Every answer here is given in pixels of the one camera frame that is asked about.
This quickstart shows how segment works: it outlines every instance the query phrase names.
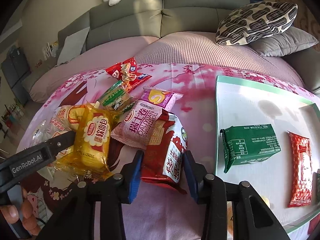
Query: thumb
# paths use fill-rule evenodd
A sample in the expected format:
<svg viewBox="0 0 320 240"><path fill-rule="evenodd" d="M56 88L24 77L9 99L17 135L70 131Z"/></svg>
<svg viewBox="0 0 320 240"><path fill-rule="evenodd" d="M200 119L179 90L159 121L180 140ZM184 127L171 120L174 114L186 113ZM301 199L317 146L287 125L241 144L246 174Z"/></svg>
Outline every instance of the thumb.
<svg viewBox="0 0 320 240"><path fill-rule="evenodd" d="M0 206L0 210L8 223L14 224L19 219L19 213L15 206Z"/></svg>

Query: black and white pillow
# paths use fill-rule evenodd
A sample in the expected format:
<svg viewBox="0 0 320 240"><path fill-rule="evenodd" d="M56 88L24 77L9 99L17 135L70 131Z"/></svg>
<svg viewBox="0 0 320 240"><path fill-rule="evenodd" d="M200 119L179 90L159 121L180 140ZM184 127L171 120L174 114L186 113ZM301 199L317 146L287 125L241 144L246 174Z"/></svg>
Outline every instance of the black and white pillow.
<svg viewBox="0 0 320 240"><path fill-rule="evenodd" d="M244 45L262 37L282 33L293 23L298 12L295 3L257 2L233 10L219 23L219 45Z"/></svg>

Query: screw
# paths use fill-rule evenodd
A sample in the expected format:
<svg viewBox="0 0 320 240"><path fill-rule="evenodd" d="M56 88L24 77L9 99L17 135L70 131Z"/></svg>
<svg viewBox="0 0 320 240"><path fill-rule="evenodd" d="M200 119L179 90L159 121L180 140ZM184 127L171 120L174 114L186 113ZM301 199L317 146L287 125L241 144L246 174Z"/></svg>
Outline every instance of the screw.
<svg viewBox="0 0 320 240"><path fill-rule="evenodd" d="M205 178L208 179L208 180L213 180L214 179L214 175L211 174L211 173L208 173L208 174L206 174Z"/></svg>
<svg viewBox="0 0 320 240"><path fill-rule="evenodd" d="M83 188L85 186L87 186L87 183L85 181L81 181L81 182L78 183L78 187L79 188Z"/></svg>
<svg viewBox="0 0 320 240"><path fill-rule="evenodd" d="M241 185L242 185L243 187L250 187L250 183L249 183L248 181L246 181L246 180L242 181L242 182L241 182Z"/></svg>
<svg viewBox="0 0 320 240"><path fill-rule="evenodd" d="M122 179L122 174L121 173L116 173L115 175L113 175L113 178L116 180Z"/></svg>

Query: hand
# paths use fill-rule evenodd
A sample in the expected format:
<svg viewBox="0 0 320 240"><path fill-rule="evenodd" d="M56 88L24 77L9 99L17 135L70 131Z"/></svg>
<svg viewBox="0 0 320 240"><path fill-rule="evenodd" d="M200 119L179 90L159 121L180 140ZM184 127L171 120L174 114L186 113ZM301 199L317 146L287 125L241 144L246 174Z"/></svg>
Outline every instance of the hand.
<svg viewBox="0 0 320 240"><path fill-rule="evenodd" d="M40 232L40 226L37 224L37 219L33 214L33 207L29 200L27 199L28 193L22 188L23 203L21 205L21 211L23 214L22 224L23 227L28 230L34 236L37 236ZM0 206L0 211L2 212L4 218L8 223L14 224L19 219L19 213L14 205Z"/></svg>

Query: cabinet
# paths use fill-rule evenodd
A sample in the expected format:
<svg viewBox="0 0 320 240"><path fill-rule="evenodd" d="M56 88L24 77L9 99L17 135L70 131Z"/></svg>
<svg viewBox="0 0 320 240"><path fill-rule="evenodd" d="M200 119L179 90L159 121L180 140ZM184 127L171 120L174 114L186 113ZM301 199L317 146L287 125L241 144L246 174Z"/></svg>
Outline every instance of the cabinet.
<svg viewBox="0 0 320 240"><path fill-rule="evenodd" d="M30 67L22 50L11 48L7 58L1 63L1 69L15 97L25 105L30 97L21 81L30 74Z"/></svg>

